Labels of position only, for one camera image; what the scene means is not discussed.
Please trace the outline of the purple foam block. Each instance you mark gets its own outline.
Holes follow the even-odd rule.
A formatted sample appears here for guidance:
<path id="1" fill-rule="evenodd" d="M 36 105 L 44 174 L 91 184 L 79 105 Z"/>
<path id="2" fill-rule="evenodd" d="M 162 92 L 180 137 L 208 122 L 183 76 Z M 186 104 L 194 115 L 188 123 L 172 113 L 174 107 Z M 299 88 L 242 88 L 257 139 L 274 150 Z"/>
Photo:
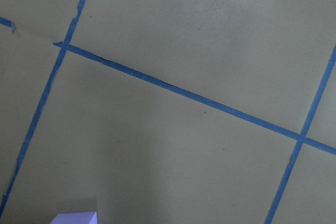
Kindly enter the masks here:
<path id="1" fill-rule="evenodd" d="M 50 224 L 97 224 L 96 212 L 74 212 L 58 214 Z"/>

